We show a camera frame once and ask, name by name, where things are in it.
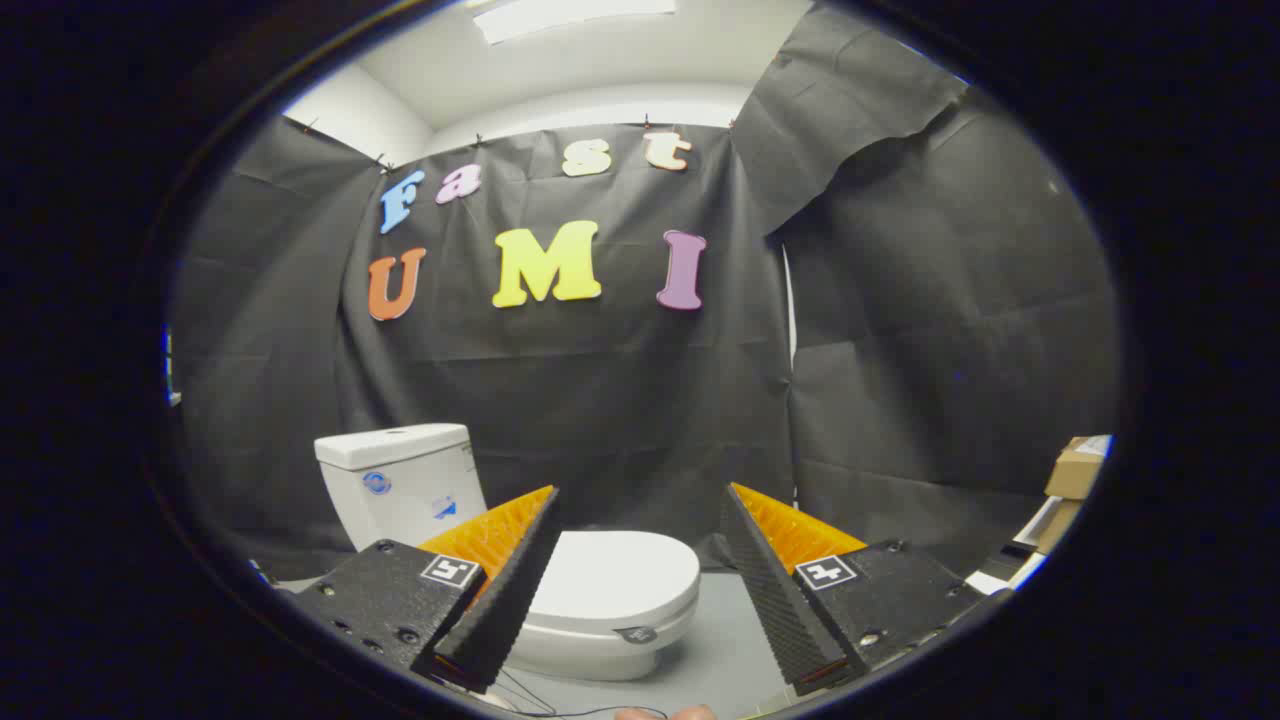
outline white toilet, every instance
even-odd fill
[[[315,451],[357,551],[383,538],[419,546],[488,510],[466,425],[324,437]]]
[[[315,452],[357,551],[383,538],[419,546],[486,510],[465,425],[326,437]],[[582,680],[645,675],[687,632],[698,582],[698,556],[667,536],[561,533],[507,664]]]
[[[507,665],[581,680],[630,680],[658,665],[698,605],[698,556],[640,532],[561,533]]]

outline orange letter u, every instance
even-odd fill
[[[390,284],[396,259],[379,258],[369,265],[369,314],[375,320],[394,320],[413,304],[413,293],[417,291],[417,266],[424,255],[426,255],[425,247],[415,247],[401,255],[401,260],[404,261],[404,277],[401,279],[401,293],[396,300],[387,299],[387,286]]]

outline black fabric curtain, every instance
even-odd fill
[[[1112,430],[1119,328],[1066,181],[989,99],[922,64],[818,5],[739,147],[748,167],[806,160],[751,174],[795,293],[800,509],[968,574],[1043,502],[1071,436]]]
[[[311,442],[343,432],[334,319],[380,182],[369,158],[282,118],[214,188],[174,275],[192,495],[234,547],[285,579],[352,551]]]
[[[653,132],[692,143],[678,152],[686,169],[645,160]],[[564,147],[591,138],[609,143],[612,167],[566,176]],[[352,551],[311,446],[326,434],[462,423],[489,506],[552,483],[568,527],[669,534],[708,568],[724,560],[713,537],[724,483],[791,497],[781,251],[748,211],[726,131],[538,132],[387,177],[330,150],[288,123],[273,128],[210,202],[177,286],[192,482],[273,574],[320,574]],[[436,205],[442,179],[472,163],[480,188]],[[261,164],[273,173],[255,173]],[[326,192],[289,182],[317,165]],[[417,170],[426,178],[410,217],[380,233],[381,193]],[[527,228],[547,249],[573,220],[598,224],[602,295],[495,307],[498,233]],[[657,301],[667,231],[707,241],[698,310]],[[415,247],[426,255],[413,304],[375,320],[370,264]]]
[[[644,135],[678,132],[689,167],[655,168]],[[612,165],[570,177],[564,147],[602,138]],[[723,556],[712,534],[731,479],[790,497],[786,291],[781,252],[746,211],[745,176],[728,133],[676,126],[598,126],[463,147],[419,169],[434,193],[451,170],[479,163],[481,187],[445,205],[419,200],[378,233],[366,218],[343,278],[339,383],[348,432],[428,421],[467,425],[485,501],[548,483],[562,489],[568,528],[627,528],[692,544],[705,566]],[[594,300],[498,309],[498,233],[529,228],[541,247],[571,220],[591,241]],[[657,302],[667,231],[707,240],[703,306]],[[425,247],[419,297],[375,323],[369,264]],[[399,287],[393,269],[390,287]]]

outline gray floor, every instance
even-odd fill
[[[558,712],[645,705],[672,715],[705,703],[721,720],[733,720],[754,715],[760,702],[786,687],[742,579],[736,574],[703,574],[689,633],[660,652],[660,664],[653,674],[625,683],[567,680],[511,667],[506,671]],[[541,712],[521,698],[522,691],[506,675],[499,675],[489,692],[507,698],[518,710]],[[600,712],[588,720],[612,716]]]

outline letter m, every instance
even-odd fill
[[[499,234],[494,243],[502,249],[502,278],[498,281],[498,293],[493,296],[497,307],[524,305],[529,293],[520,288],[520,278],[525,278],[529,292],[541,302],[552,281],[559,273],[556,283],[557,300],[585,300],[600,296],[600,283],[591,273],[591,237],[596,224],[590,220],[564,223],[550,247],[543,251],[538,238],[527,229],[507,231]]]

